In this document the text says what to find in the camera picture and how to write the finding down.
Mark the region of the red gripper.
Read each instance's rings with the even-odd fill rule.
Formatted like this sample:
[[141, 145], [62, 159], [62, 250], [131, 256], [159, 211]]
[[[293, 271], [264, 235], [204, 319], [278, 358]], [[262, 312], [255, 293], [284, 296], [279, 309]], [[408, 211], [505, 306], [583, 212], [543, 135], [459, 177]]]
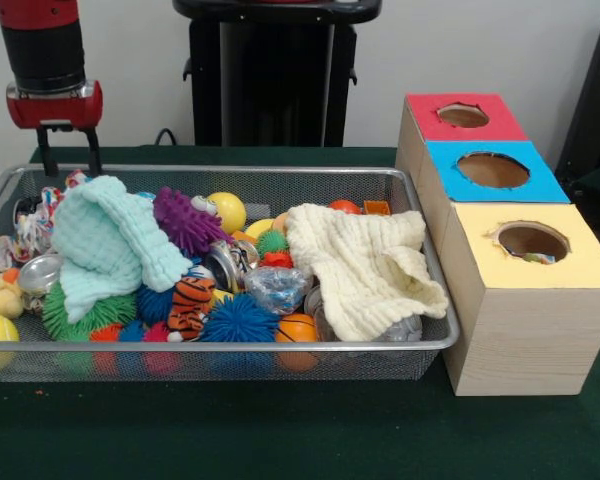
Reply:
[[87, 80], [81, 87], [51, 94], [34, 94], [20, 90], [14, 82], [6, 89], [6, 102], [14, 124], [21, 129], [36, 129], [38, 147], [45, 175], [57, 177], [59, 168], [51, 157], [45, 127], [85, 129], [89, 146], [91, 176], [102, 174], [100, 146], [95, 127], [103, 112], [103, 92], [97, 80]]

